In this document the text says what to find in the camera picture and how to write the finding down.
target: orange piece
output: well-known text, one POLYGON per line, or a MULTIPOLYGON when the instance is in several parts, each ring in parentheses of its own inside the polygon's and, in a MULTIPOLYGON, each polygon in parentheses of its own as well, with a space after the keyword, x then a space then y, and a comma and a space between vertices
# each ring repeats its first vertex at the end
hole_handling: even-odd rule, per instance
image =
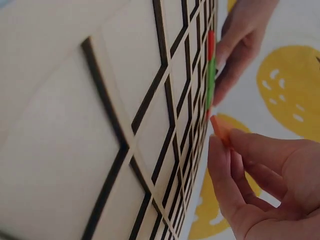
POLYGON ((226 147, 231 147, 229 134, 231 129, 233 129, 234 127, 226 121, 223 121, 221 118, 218 118, 216 115, 210 117, 210 121, 215 135, 217 135, 218 138, 221 139, 226 147))

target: wooden grid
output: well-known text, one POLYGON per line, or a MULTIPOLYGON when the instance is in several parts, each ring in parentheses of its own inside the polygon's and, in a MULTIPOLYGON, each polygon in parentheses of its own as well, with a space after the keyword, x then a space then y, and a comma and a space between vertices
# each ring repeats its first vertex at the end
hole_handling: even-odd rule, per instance
MULTIPOLYGON (((165 225, 161 239, 179 239, 182 225, 185 220, 194 180, 198 172, 199 160, 205 139, 204 136, 207 130, 207 121, 205 120, 205 99, 207 94, 206 72, 208 67, 207 36, 209 30, 215 29, 215 4, 214 0, 195 0, 194 9, 189 9, 187 0, 181 0, 183 27, 172 46, 169 47, 166 26, 170 23, 166 22, 164 18, 164 0, 152 0, 152 3, 161 66, 132 122, 130 122, 127 116, 124 104, 118 93, 116 78, 113 74, 102 32, 100 30, 97 31, 81 44, 96 91, 105 113, 112 124, 120 146, 84 230, 82 236, 83 240, 94 239, 94 233, 99 224, 102 212, 108 205, 109 199, 115 194, 116 189, 120 188, 119 176, 121 175, 122 170, 127 166, 130 166, 133 170, 145 192, 138 215, 131 230, 130 240, 137 239, 137 235, 139 234, 141 224, 148 208, 153 207, 157 211, 157 218, 150 239, 155 238, 161 223, 164 223, 165 225), (207 1, 209 3, 208 20, 207 1), (203 16, 205 24, 204 31, 200 32, 200 21, 202 21, 202 19, 200 19, 200 9, 202 9, 202 7, 204 8, 203 16), (197 51, 194 59, 190 58, 189 40, 189 26, 192 21, 196 21, 197 28, 197 51), (180 45, 184 45, 185 48, 187 79, 181 97, 177 105, 175 105, 171 69, 172 59, 180 45), (203 68, 201 69, 201 52, 203 49, 205 53, 205 63, 203 63, 203 68), (198 81, 194 99, 191 94, 193 81, 198 81), (200 89, 202 86, 204 86, 204 91, 201 95, 200 89), (154 108, 163 87, 165 89, 170 126, 152 176, 149 177, 137 144, 143 128, 146 125, 145 123, 148 121, 148 116, 151 114, 151 110, 154 108), (188 123, 180 142, 177 138, 177 122, 183 103, 185 102, 188 104, 188 123), (198 107, 197 115, 195 113, 196 106, 198 107), (189 140, 189 148, 185 149, 187 138, 189 140), (173 147, 175 162, 164 197, 160 199, 156 195, 155 184, 169 146, 173 147), (187 154, 186 160, 182 165, 181 158, 184 151, 187 151, 187 154), (165 207, 175 178, 178 179, 178 187, 174 194, 173 204, 169 214, 166 214, 165 207)), ((1 232, 0 237, 6 240, 15 239, 1 232)))

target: fingernail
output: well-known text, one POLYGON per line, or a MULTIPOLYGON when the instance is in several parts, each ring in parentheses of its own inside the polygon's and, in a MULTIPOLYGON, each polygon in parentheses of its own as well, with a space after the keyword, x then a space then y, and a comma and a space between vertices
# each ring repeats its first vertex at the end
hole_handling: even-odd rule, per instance
POLYGON ((225 53, 217 54, 216 55, 216 68, 220 69, 226 62, 227 56, 225 53))

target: finger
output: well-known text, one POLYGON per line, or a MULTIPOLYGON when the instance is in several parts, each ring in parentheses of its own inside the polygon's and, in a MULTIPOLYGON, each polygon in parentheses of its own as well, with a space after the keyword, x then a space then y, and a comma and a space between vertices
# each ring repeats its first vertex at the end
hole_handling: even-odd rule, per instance
POLYGON ((230 141, 236 152, 248 162, 265 165, 282 176, 283 167, 296 150, 310 144, 308 140, 282 140, 239 129, 230 131, 230 141))
POLYGON ((227 95, 229 90, 237 83, 245 69, 250 65, 252 56, 250 54, 242 54, 240 48, 243 44, 240 43, 227 60, 224 69, 215 82, 213 105, 218 105, 227 95))
POLYGON ((264 212, 275 209, 271 204, 256 196, 246 178, 242 157, 235 151, 231 151, 231 175, 247 204, 255 205, 264 212))
POLYGON ((254 205, 246 204, 231 176, 230 150, 216 136, 211 136, 208 150, 208 170, 222 215, 238 239, 243 239, 255 224, 268 216, 254 205))
POLYGON ((222 39, 216 45, 215 55, 218 69, 227 61, 234 48, 248 33, 248 29, 238 27, 236 23, 229 26, 222 39))
POLYGON ((282 201, 288 188, 284 179, 270 168, 254 162, 243 161, 244 168, 261 189, 282 201))

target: black line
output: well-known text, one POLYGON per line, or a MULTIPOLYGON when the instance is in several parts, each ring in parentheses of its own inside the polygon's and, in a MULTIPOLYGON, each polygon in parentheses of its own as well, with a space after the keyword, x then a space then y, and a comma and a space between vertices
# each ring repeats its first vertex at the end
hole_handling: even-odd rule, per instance
POLYGON ((202 104, 205 104, 206 94, 207 94, 207 73, 204 75, 204 91, 202 96, 202 104))
POLYGON ((206 65, 208 63, 208 42, 207 40, 205 40, 204 42, 204 63, 203 63, 203 68, 202 68, 202 76, 204 75, 205 73, 205 70, 206 70, 206 65))
POLYGON ((197 59, 198 59, 199 54, 200 54, 200 47, 201 47, 200 34, 201 34, 200 33, 200 16, 198 15, 196 17, 196 45, 197 45, 197 50, 196 50, 196 54, 195 54, 195 57, 194 57, 193 62, 192 62, 192 71, 196 67, 197 59))
POLYGON ((172 58, 180 44, 180 41, 182 39, 182 37, 184 36, 186 30, 187 30, 187 26, 183 26, 182 29, 180 30, 178 36, 176 37, 176 39, 174 40, 172 47, 170 48, 170 57, 172 58))
POLYGON ((195 148, 194 149, 197 149, 198 148, 198 144, 199 144, 199 132, 197 133, 198 134, 198 138, 196 139, 196 142, 195 142, 195 148))
POLYGON ((136 134, 138 128, 144 118, 144 115, 150 105, 150 102, 159 86, 159 83, 168 67, 168 56, 166 50, 166 41, 165 41, 165 31, 164 31, 164 24, 163 24, 163 16, 161 11, 161 5, 159 0, 153 0, 153 12, 154 12, 154 20, 155 20, 155 27, 156 27, 156 34, 158 38, 158 47, 160 52, 160 60, 161 60, 161 67, 159 68, 157 74, 155 75, 150 88, 148 89, 143 101, 134 116, 132 121, 131 127, 133 133, 136 134))
POLYGON ((136 220, 135 220, 135 223, 133 225, 129 240, 136 240, 137 239, 137 235, 140 230, 142 221, 144 220, 150 199, 151 199, 151 193, 147 192, 144 195, 144 199, 142 201, 139 213, 138 213, 136 220))
POLYGON ((181 140, 181 144, 180 144, 180 153, 182 153, 186 140, 187 140, 187 136, 188 136, 188 132, 191 131, 189 130, 191 128, 191 122, 192 122, 192 97, 191 97, 191 91, 189 91, 188 94, 188 122, 186 124, 184 133, 183 133, 183 137, 181 140))
MULTIPOLYGON (((180 191, 181 191, 181 184, 180 184, 180 186, 178 186, 178 188, 177 188, 177 190, 175 192, 175 195, 174 195, 174 198, 173 198, 173 203, 177 203, 177 199, 179 197, 180 191)), ((176 204, 172 204, 172 206, 171 206, 171 209, 170 209, 170 212, 169 212, 169 215, 168 215, 168 218, 169 218, 170 221, 171 221, 172 215, 174 214, 175 206, 176 206, 176 204)))
POLYGON ((178 237, 180 237, 180 233, 181 233, 181 230, 182 230, 182 226, 183 226, 183 222, 185 221, 185 215, 183 215, 183 219, 182 219, 182 222, 181 222, 181 225, 179 227, 179 231, 178 231, 178 237))
POLYGON ((192 192, 191 188, 192 188, 192 179, 191 179, 190 185, 189 185, 189 187, 188 187, 188 189, 186 190, 186 193, 185 193, 185 196, 186 196, 187 199, 189 197, 189 194, 191 195, 191 192, 192 192))
POLYGON ((189 178, 190 178, 191 169, 192 169, 192 162, 190 161, 190 166, 189 166, 188 174, 187 174, 187 176, 186 176, 185 183, 184 183, 184 186, 183 186, 184 192, 187 191, 187 185, 188 185, 188 181, 189 181, 189 178))
POLYGON ((198 67, 197 68, 198 68, 198 76, 197 76, 198 87, 196 89, 195 97, 194 97, 194 100, 193 100, 193 108, 195 108, 195 106, 196 106, 198 95, 199 95, 200 88, 201 88, 201 59, 198 62, 198 67))
POLYGON ((212 11, 211 11, 211 9, 212 9, 212 1, 214 1, 214 0, 208 0, 208 1, 209 1, 209 19, 210 19, 211 15, 212 15, 212 11))
POLYGON ((205 39, 205 37, 206 37, 207 26, 208 26, 208 23, 207 23, 207 1, 208 0, 205 0, 203 3, 204 29, 203 29, 203 34, 202 34, 202 40, 205 39))
POLYGON ((199 119, 200 119, 200 110, 201 110, 201 103, 200 103, 200 99, 198 100, 198 116, 196 116, 196 121, 195 121, 195 125, 194 125, 194 129, 193 129, 193 135, 196 134, 197 129, 198 129, 198 125, 199 125, 199 119))
POLYGON ((90 38, 84 40, 84 42, 81 44, 81 48, 84 53, 86 63, 89 67, 93 83, 102 102, 104 111, 106 112, 106 115, 113 126, 113 130, 118 139, 118 142, 120 146, 128 145, 126 143, 124 133, 120 127, 119 121, 116 117, 110 98, 107 94, 106 86, 104 84, 104 80, 101 75, 90 38))
POLYGON ((154 240, 156 238, 160 223, 161 223, 161 214, 158 214, 156 220, 155 220, 155 224, 153 226, 152 232, 151 232, 151 236, 150 236, 150 240, 154 240))
POLYGON ((111 169, 108 173, 108 176, 106 177, 106 180, 102 186, 100 194, 95 202, 92 213, 85 227, 82 240, 90 240, 93 237, 96 227, 98 225, 100 216, 108 200, 110 191, 116 181, 116 178, 118 176, 122 163, 125 160, 127 152, 128 152, 128 148, 126 147, 125 149, 121 148, 117 153, 115 160, 111 166, 111 169))
POLYGON ((144 176, 142 175, 142 173, 138 167, 138 164, 136 162, 136 159, 134 157, 132 157, 130 160, 130 166, 131 166, 132 170, 134 171, 135 176, 138 178, 139 183, 143 187, 144 191, 146 193, 150 193, 149 187, 148 187, 148 185, 144 179, 144 176))
POLYGON ((151 192, 148 188, 148 185, 137 165, 137 162, 135 160, 134 157, 131 158, 131 161, 130 161, 130 166, 132 168, 132 170, 134 171, 135 173, 135 176, 138 178, 140 184, 142 185, 144 191, 145 191, 145 195, 144 195, 144 198, 143 198, 143 201, 142 201, 142 204, 141 204, 141 207, 140 207, 140 210, 138 212, 138 215, 136 217, 136 220, 135 220, 135 223, 133 225, 133 228, 132 228, 132 231, 131 231, 131 234, 130 234, 130 237, 129 237, 129 240, 135 240, 137 238, 137 235, 138 235, 138 232, 139 232, 139 229, 141 227, 141 224, 143 222, 143 219, 145 217, 145 214, 146 214, 146 211, 147 211, 147 207, 148 207, 148 204, 150 202, 150 199, 151 199, 151 192))
POLYGON ((164 222, 164 225, 165 225, 165 227, 164 227, 164 230, 163 230, 163 233, 162 233, 161 240, 165 240, 166 235, 167 235, 167 232, 170 231, 170 230, 169 230, 169 227, 168 227, 168 225, 167 225, 166 222, 164 222))
POLYGON ((195 0, 195 7, 193 8, 192 12, 190 13, 190 22, 191 22, 192 18, 194 17, 198 7, 199 7, 199 2, 198 2, 198 0, 195 0))
POLYGON ((152 98, 155 95, 155 92, 161 82, 161 79, 165 73, 167 69, 167 66, 161 66, 160 69, 158 70, 157 74, 155 75, 150 88, 148 89, 148 91, 146 92, 146 95, 144 96, 142 103, 138 109, 138 111, 136 112, 134 119, 131 123, 131 128, 134 134, 137 133, 140 124, 142 122, 142 119, 144 118, 146 111, 150 105, 150 102, 152 100, 152 98))
POLYGON ((159 176, 159 173, 160 173, 160 170, 161 170, 161 166, 162 166, 162 164, 164 162, 168 147, 169 147, 170 142, 171 142, 172 135, 174 133, 174 129, 175 129, 174 127, 170 127, 168 133, 166 134, 163 146, 161 148, 161 152, 160 152, 159 158, 156 161, 156 165, 155 165, 153 173, 152 173, 151 179, 152 179, 153 184, 156 184, 156 181, 158 179, 158 176, 159 176))
POLYGON ((3 231, 0 231, 0 239, 3 240, 20 240, 19 238, 16 238, 15 236, 9 235, 3 231))
POLYGON ((174 180, 175 180, 176 175, 177 175, 178 165, 179 165, 178 162, 174 163, 174 166, 173 166, 173 169, 172 169, 172 172, 171 172, 171 175, 170 175, 170 179, 169 179, 169 182, 168 182, 168 186, 166 187, 166 190, 165 190, 165 193, 164 193, 164 196, 163 196, 162 206, 164 208, 167 205, 168 198, 169 198, 169 195, 170 195, 170 191, 172 189, 172 186, 174 184, 174 180))
POLYGON ((181 209, 181 207, 182 207, 182 203, 183 203, 183 201, 184 201, 184 199, 183 199, 183 197, 181 197, 181 198, 180 198, 179 205, 178 205, 177 210, 176 210, 176 214, 175 214, 175 216, 174 216, 174 220, 173 220, 173 228, 175 228, 175 227, 176 227, 177 220, 178 220, 178 215, 179 215, 179 211, 180 211, 180 209, 181 209))
POLYGON ((180 159, 179 159, 179 148, 178 148, 177 134, 175 134, 173 137, 172 145, 173 145, 173 152, 174 152, 174 161, 179 163, 180 159))
POLYGON ((177 117, 179 117, 179 115, 180 115, 180 112, 181 112, 181 109, 182 109, 182 105, 183 105, 183 103, 185 101, 185 98, 186 98, 186 95, 187 95, 187 91, 188 91, 188 88, 189 88, 189 84, 190 84, 190 81, 191 81, 189 36, 187 36, 185 41, 184 41, 184 52, 185 52, 186 82, 184 84, 181 97, 180 97, 178 105, 176 107, 177 117))
POLYGON ((185 217, 185 215, 184 215, 184 213, 182 212, 181 213, 181 215, 180 215, 180 217, 179 217, 179 221, 178 221, 178 224, 177 224, 177 227, 176 227, 176 233, 178 234, 178 232, 179 232, 179 228, 180 228, 180 224, 182 224, 182 218, 184 218, 185 217))
POLYGON ((156 212, 158 214, 162 215, 162 213, 161 213, 161 211, 160 211, 160 209, 159 209, 159 207, 158 207, 158 205, 157 205, 157 203, 156 203, 154 198, 152 199, 152 206, 154 207, 154 209, 156 210, 156 212))
POLYGON ((170 195, 170 191, 172 188, 172 185, 174 183, 175 177, 177 175, 177 170, 178 170, 178 166, 179 166, 179 149, 178 149, 178 142, 177 142, 177 134, 174 135, 173 137, 173 141, 172 141, 172 145, 173 145, 173 152, 174 152, 174 166, 170 175, 170 179, 168 182, 168 186, 166 187, 164 196, 163 196, 163 200, 162 200, 162 206, 165 208, 168 202, 168 198, 170 195))
POLYGON ((166 97, 166 106, 168 108, 169 122, 170 127, 175 127, 175 107, 173 102, 173 95, 171 91, 171 80, 170 77, 166 79, 164 83, 165 97, 166 97))
POLYGON ((184 164, 183 164, 183 168, 182 168, 182 175, 183 176, 186 173, 188 161, 190 161, 191 152, 192 152, 192 144, 189 145, 189 149, 188 149, 188 152, 186 154, 185 161, 184 161, 184 164))
POLYGON ((190 199, 191 199, 191 193, 190 193, 190 195, 188 196, 188 199, 187 199, 187 201, 186 201, 186 207, 189 207, 190 199))
POLYGON ((187 0, 181 0, 183 26, 188 27, 187 0))
POLYGON ((160 52, 160 58, 161 58, 161 65, 162 66, 168 66, 168 56, 167 56, 167 50, 166 50, 165 30, 164 30, 163 14, 162 14, 162 11, 161 11, 160 0, 152 0, 152 3, 153 3, 153 12, 154 12, 156 34, 157 34, 157 37, 158 37, 158 45, 159 45, 159 52, 160 52))
MULTIPOLYGON (((203 102, 201 108, 204 109, 205 107, 206 107, 206 105, 205 105, 205 103, 203 102)), ((202 114, 202 118, 201 118, 201 126, 202 126, 202 127, 203 127, 203 125, 204 125, 205 119, 206 119, 206 110, 204 109, 203 114, 202 114)))

